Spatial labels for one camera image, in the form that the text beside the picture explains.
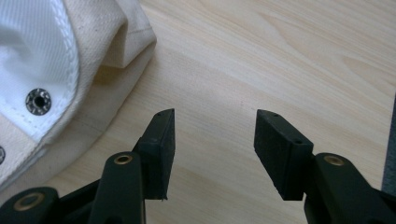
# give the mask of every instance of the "wooden table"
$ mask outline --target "wooden table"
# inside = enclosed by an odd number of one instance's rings
[[[61,195],[100,177],[152,116],[176,110],[169,201],[148,223],[306,223],[253,148],[257,109],[281,114],[380,188],[396,92],[394,1],[142,0],[155,54],[106,133],[47,183]]]

